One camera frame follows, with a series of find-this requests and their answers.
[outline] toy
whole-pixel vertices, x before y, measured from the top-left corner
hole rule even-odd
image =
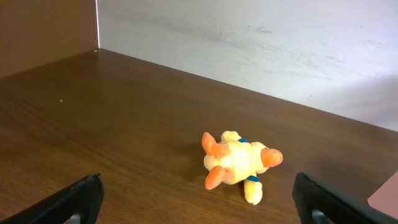
[[[259,142],[248,143],[236,131],[225,131],[219,143],[209,133],[204,133],[201,143],[206,151],[203,163],[209,170],[206,189],[211,190],[221,182],[235,184],[243,180],[244,197],[253,205],[262,198],[262,184],[256,174],[264,173],[283,160],[278,150]]]

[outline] wood grain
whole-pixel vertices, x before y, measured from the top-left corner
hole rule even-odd
[[[259,205],[204,187],[201,135],[224,130],[284,154]],[[98,223],[298,223],[297,172],[365,202],[397,161],[396,132],[107,50],[0,80],[0,219],[100,171]]]
[[[97,47],[95,0],[0,1],[0,77]]]

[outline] yellow plush toy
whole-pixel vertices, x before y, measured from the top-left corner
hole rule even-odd
[[[279,165],[282,153],[259,142],[248,143],[236,131],[225,131],[217,143],[209,134],[203,134],[201,144],[206,151],[204,164],[209,174],[205,187],[211,190],[221,182],[235,184],[244,180],[244,197],[257,205],[262,198],[262,184],[256,174]]]

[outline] black object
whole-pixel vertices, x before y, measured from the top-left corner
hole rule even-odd
[[[359,203],[309,174],[298,173],[293,199],[302,224],[398,224],[398,220]]]
[[[77,223],[94,224],[104,198],[100,174],[91,174],[0,224],[62,224],[72,215]]]

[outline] plush toy arm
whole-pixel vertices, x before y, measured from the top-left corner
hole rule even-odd
[[[244,198],[251,204],[257,205],[262,198],[262,184],[253,173],[243,182]]]
[[[221,135],[222,141],[237,141],[239,139],[241,139],[241,137],[236,131],[224,131]]]

